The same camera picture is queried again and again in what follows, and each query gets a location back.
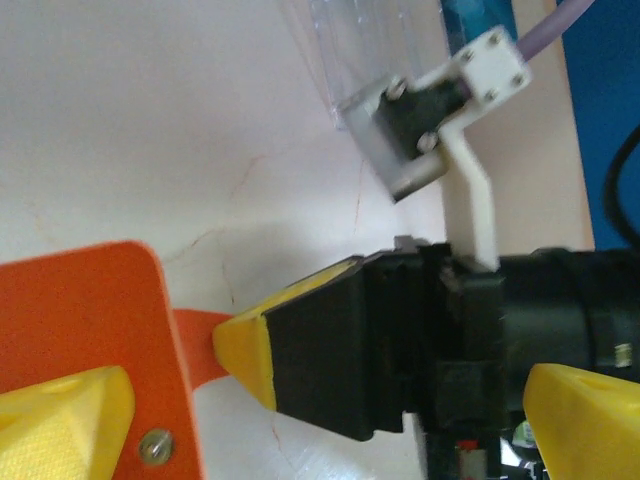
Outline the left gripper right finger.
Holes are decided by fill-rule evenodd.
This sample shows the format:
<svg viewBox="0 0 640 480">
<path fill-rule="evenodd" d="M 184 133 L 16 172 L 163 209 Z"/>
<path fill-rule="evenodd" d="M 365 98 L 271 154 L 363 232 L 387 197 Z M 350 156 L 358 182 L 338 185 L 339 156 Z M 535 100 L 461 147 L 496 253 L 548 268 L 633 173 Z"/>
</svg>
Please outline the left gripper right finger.
<svg viewBox="0 0 640 480">
<path fill-rule="evenodd" d="M 537 364 L 523 406 L 550 480 L 640 480 L 640 384 Z"/>
</svg>

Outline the orange card holder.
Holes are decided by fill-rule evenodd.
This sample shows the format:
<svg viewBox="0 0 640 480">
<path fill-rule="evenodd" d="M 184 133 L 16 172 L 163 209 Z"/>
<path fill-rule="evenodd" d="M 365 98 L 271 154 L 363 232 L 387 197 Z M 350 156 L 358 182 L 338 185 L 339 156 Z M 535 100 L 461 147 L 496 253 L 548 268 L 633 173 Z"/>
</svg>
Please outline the orange card holder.
<svg viewBox="0 0 640 480">
<path fill-rule="evenodd" d="M 107 243 L 0 265 L 0 393 L 119 366 L 135 397 L 116 480 L 205 480 L 194 391 L 222 378 L 222 313 L 170 306 L 146 245 Z"/>
</svg>

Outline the clear acrylic card stand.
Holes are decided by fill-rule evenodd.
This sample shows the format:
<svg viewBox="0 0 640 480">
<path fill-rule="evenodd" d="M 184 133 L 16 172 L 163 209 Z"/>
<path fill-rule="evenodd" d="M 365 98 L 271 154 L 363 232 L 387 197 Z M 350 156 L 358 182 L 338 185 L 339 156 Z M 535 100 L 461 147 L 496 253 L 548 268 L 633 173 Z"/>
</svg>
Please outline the clear acrylic card stand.
<svg viewBox="0 0 640 480">
<path fill-rule="evenodd" d="M 448 57 L 440 0 L 307 0 L 329 115 L 390 74 L 419 79 Z"/>
</svg>

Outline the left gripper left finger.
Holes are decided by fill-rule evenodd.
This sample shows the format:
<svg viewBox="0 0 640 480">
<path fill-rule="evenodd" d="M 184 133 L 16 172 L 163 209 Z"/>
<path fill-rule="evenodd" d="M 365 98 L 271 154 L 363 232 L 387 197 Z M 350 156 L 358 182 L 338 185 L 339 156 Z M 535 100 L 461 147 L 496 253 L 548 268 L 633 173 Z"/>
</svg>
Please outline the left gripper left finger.
<svg viewBox="0 0 640 480">
<path fill-rule="evenodd" d="M 112 480 L 134 411 L 119 366 L 0 394 L 0 480 Z"/>
</svg>

